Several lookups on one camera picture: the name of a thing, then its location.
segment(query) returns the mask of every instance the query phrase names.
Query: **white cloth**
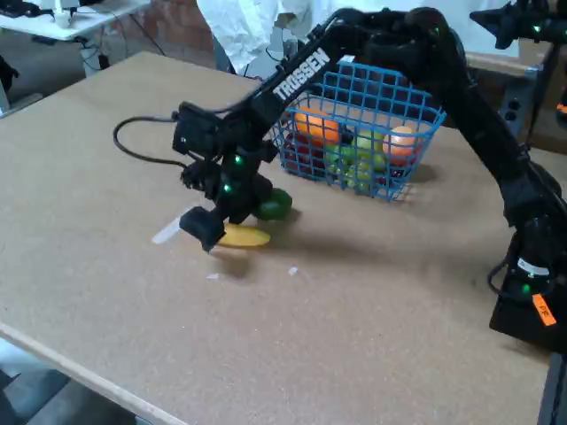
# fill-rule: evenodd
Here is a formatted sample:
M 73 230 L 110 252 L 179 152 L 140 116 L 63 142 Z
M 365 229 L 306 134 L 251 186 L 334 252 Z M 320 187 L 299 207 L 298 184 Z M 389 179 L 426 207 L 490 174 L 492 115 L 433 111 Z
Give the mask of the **white cloth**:
M 303 38 L 336 9 L 354 7 L 364 12 L 384 7 L 409 11 L 430 6 L 439 9 L 459 34 L 466 51 L 518 58 L 517 42 L 507 50 L 494 48 L 494 37 L 469 18 L 473 11 L 496 9 L 508 0 L 198 0 L 198 7 L 214 36 L 240 72 L 270 45 L 274 23 L 282 13 L 292 13 L 288 28 Z

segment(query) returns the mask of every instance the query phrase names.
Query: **orange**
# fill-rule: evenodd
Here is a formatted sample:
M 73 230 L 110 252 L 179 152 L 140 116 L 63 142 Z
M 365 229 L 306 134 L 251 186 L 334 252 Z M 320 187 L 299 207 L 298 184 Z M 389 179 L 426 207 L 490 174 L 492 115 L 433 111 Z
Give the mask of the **orange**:
M 314 108 L 302 107 L 299 109 L 302 112 L 295 112 L 294 118 L 295 124 L 301 133 L 311 135 L 315 144 L 323 145 L 340 143 L 338 123 L 333 120 L 322 118 L 328 117 L 328 113 Z
M 400 126 L 393 128 L 392 132 L 400 135 L 388 135 L 385 137 L 382 149 L 386 155 L 392 156 L 391 162 L 394 165 L 405 165 L 407 161 L 400 157 L 411 157 L 419 150 L 414 130 L 410 127 Z

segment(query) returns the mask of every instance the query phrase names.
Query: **black cable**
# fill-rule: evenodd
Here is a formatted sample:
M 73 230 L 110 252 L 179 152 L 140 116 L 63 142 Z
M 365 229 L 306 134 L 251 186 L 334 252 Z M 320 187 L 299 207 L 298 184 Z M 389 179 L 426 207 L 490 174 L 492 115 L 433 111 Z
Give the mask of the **black cable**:
M 140 153 L 136 153 L 131 151 L 130 149 L 128 149 L 126 146 L 124 146 L 122 143 L 120 143 L 120 141 L 118 140 L 118 133 L 120 132 L 120 130 L 126 126 L 127 124 L 130 124 L 132 122 L 176 122 L 176 119 L 174 117 L 172 118 L 164 118 L 164 117 L 131 117 L 128 118 L 122 122 L 120 122 L 113 130 L 113 139 L 114 139 L 114 144 L 116 145 L 116 147 L 118 149 L 120 149 L 121 151 L 123 151 L 124 153 L 128 154 L 130 157 L 136 158 L 136 159 L 141 159 L 142 161 L 146 161 L 146 162 L 153 162 L 155 164 L 168 164 L 171 166 L 180 166 L 183 170 L 185 168 L 187 168 L 187 166 L 180 161 L 175 161 L 172 159 L 162 159 L 162 158 L 154 158 L 154 157 L 148 157 L 145 155 L 142 155 Z M 195 159 L 195 160 L 199 160 L 198 157 L 196 157 L 195 155 L 188 153 L 188 156 Z
M 271 53 L 268 51 L 268 47 L 266 48 L 266 54 L 269 56 L 270 59 L 274 60 L 275 62 L 279 62 L 279 59 L 274 58 Z
M 159 50 L 159 53 L 161 53 L 161 56 L 167 57 L 166 52 L 163 51 L 163 49 L 161 49 L 161 47 L 159 46 L 159 44 L 151 37 L 150 34 L 148 34 L 148 32 L 146 31 L 146 29 L 144 28 L 144 26 L 143 26 L 142 24 L 140 24 L 140 23 L 137 21 L 136 18 L 134 18 L 134 15 L 130 15 L 130 18 L 134 21 L 134 23 L 138 26 L 138 28 L 140 28 L 140 31 L 142 31 L 142 32 L 144 33 L 144 35 L 146 36 L 146 38 L 151 41 L 151 44 L 153 44 L 154 46 L 156 46 L 156 49 Z
M 510 299 L 518 303 L 531 303 L 532 302 L 531 296 L 518 297 L 516 295 L 512 295 L 511 292 L 507 292 L 506 290 L 501 290 L 499 288 L 496 288 L 496 286 L 494 286 L 493 278 L 509 263 L 509 260 L 510 260 L 510 256 L 508 253 L 506 254 L 506 257 L 500 263 L 498 263 L 498 265 L 496 265 L 495 268 L 493 268 L 490 271 L 490 273 L 486 277 L 486 283 L 488 284 L 488 288 L 490 288 L 492 292 L 494 292 L 496 295 L 498 295 L 501 298 Z M 551 292 L 555 290 L 555 286 L 557 286 L 557 280 L 555 279 L 555 277 L 550 277 L 548 289 L 544 292 L 541 292 L 540 295 L 543 297 L 549 295 Z
M 128 38 L 126 37 L 126 30 L 124 29 L 124 25 L 122 25 L 122 21 L 116 15 L 116 13 L 114 13 L 113 11 L 109 11 L 109 10 L 101 10 L 101 11 L 93 11 L 93 12 L 77 11 L 76 13 L 80 13 L 81 15 L 103 15 L 104 13 L 110 13 L 111 15 L 113 15 L 116 22 L 118 23 L 118 25 L 120 25 L 120 32 L 121 32 L 121 35 L 122 35 L 122 40 L 124 40 L 124 58 L 128 57 Z
M 76 43 L 80 43 L 81 46 L 83 47 L 83 49 L 92 49 L 95 48 L 95 51 L 88 57 L 88 58 L 83 58 L 82 59 L 82 63 L 86 66 L 88 66 L 90 69 L 92 69 L 93 71 L 102 71 L 102 69 L 100 68 L 95 68 L 94 66 L 92 66 L 88 61 L 93 59 L 98 53 L 101 52 L 100 46 L 103 43 L 103 39 L 105 37 L 105 30 L 103 28 L 100 28 L 100 40 L 98 42 L 98 44 L 95 44 L 94 46 L 88 46 L 87 45 L 87 39 L 84 37 L 77 37 L 74 39 L 74 41 Z

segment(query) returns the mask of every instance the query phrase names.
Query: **wall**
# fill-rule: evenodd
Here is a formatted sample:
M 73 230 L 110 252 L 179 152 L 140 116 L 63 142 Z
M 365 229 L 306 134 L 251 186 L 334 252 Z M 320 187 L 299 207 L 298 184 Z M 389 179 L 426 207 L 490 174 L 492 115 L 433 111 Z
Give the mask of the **wall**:
M 197 54 L 213 53 L 213 38 L 196 0 L 152 0 L 151 7 L 137 13 L 135 18 L 168 56 L 188 56 L 183 54 L 184 50 Z M 144 43 L 147 50 L 151 50 L 151 44 L 144 39 L 144 33 L 132 19 L 123 18 L 120 21 L 129 43 Z M 121 38 L 121 31 L 122 28 L 117 24 L 110 30 L 114 39 Z

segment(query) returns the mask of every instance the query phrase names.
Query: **table edge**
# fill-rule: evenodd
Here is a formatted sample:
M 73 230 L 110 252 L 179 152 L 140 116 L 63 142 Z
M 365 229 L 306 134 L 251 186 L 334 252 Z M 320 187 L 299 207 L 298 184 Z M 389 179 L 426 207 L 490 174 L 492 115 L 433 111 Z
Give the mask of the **table edge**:
M 122 389 L 102 376 L 88 370 L 86 367 L 82 367 L 2 322 L 0 322 L 0 337 L 18 346 L 22 350 L 35 355 L 37 358 L 44 360 L 59 372 L 68 375 L 85 387 L 110 399 L 112 402 L 126 408 L 141 418 L 150 421 L 152 425 L 187 425 L 187 422 L 181 421 L 170 413 L 144 401 L 142 398 Z

